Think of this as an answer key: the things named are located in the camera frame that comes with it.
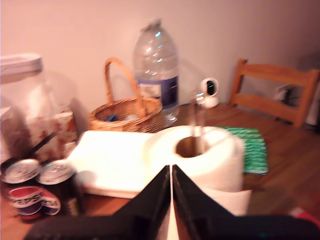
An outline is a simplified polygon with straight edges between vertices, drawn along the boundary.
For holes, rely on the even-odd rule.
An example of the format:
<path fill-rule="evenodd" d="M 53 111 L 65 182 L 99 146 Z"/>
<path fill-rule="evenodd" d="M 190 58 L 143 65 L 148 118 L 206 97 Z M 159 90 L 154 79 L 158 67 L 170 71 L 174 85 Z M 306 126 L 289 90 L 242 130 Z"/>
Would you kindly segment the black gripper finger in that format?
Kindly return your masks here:
<path fill-rule="evenodd" d="M 125 230 L 122 239 L 154 240 L 170 204 L 170 167 L 166 165 L 136 197 L 113 214 Z"/>
<path fill-rule="evenodd" d="M 172 167 L 173 199 L 179 222 L 191 240 L 231 240 L 235 216 L 205 194 L 178 165 Z"/>

